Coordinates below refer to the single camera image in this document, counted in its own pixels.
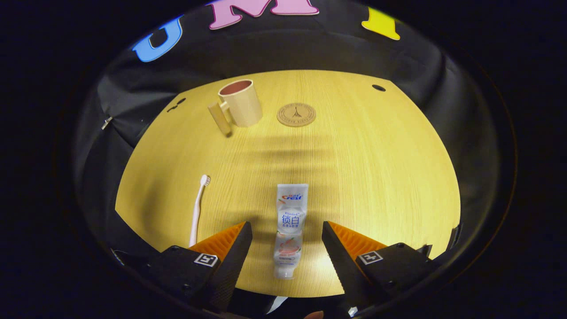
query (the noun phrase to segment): blue letter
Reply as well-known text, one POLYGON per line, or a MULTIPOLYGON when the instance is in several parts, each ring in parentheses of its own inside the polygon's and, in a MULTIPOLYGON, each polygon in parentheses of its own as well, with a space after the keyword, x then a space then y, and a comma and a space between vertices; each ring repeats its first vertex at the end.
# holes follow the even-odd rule
POLYGON ((150 38, 153 33, 149 36, 146 36, 142 41, 138 42, 138 44, 134 46, 132 51, 136 51, 136 54, 138 55, 140 61, 154 61, 158 57, 166 54, 167 51, 171 50, 171 48, 173 48, 175 44, 177 44, 177 42, 181 38, 181 34, 183 33, 181 24, 179 23, 179 18, 181 17, 182 16, 164 24, 161 28, 159 28, 160 30, 165 29, 167 34, 167 40, 159 47, 154 48, 151 45, 150 38))

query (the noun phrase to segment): toothpaste tube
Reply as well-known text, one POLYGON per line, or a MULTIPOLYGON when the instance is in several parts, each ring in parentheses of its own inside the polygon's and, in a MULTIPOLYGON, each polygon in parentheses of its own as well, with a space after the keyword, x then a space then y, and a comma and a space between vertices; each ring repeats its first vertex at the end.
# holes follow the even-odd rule
POLYGON ((303 244, 308 184, 278 184, 278 231, 274 247, 274 276, 292 279, 303 244))

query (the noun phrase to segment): mug rim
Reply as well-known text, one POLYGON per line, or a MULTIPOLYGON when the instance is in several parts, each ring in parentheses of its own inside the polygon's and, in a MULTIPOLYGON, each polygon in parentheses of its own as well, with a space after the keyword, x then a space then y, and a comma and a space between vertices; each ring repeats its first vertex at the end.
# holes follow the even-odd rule
POLYGON ((236 81, 232 81, 232 82, 228 83, 227 85, 221 87, 221 89, 218 90, 218 95, 219 95, 219 96, 231 96, 231 95, 235 95, 235 94, 238 94, 238 93, 242 93, 242 92, 248 90, 252 85, 254 85, 254 81, 251 80, 251 79, 239 79, 239 80, 236 80, 236 81), (221 93, 222 90, 226 89, 227 87, 229 87, 229 86, 231 86, 231 85, 233 85, 233 84, 235 84, 235 83, 244 82, 244 81, 248 81, 248 82, 249 82, 248 86, 246 86, 245 88, 243 88, 243 89, 241 89, 241 90, 239 90, 239 91, 237 91, 237 92, 234 92, 234 93, 229 93, 229 94, 222 94, 222 93, 221 93))

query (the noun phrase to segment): toothbrush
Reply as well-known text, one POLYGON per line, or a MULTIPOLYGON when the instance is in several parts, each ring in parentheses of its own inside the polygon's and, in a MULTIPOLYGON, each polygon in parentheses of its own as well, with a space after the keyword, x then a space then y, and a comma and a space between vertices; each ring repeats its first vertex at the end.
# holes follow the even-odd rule
POLYGON ((201 176, 201 187, 199 188, 199 193, 197 194, 197 199, 195 200, 195 207, 193 208, 193 222, 191 223, 191 236, 189 237, 189 247, 197 243, 197 225, 199 223, 199 214, 201 213, 201 196, 203 195, 203 189, 205 186, 209 185, 211 182, 211 177, 207 175, 201 176))

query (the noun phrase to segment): eiffel tower logo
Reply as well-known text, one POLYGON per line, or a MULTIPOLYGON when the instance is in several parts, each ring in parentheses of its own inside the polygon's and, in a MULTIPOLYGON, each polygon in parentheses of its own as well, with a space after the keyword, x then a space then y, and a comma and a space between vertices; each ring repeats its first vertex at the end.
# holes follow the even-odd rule
POLYGON ((295 114, 292 117, 301 117, 301 115, 297 112, 297 106, 295 107, 295 114))

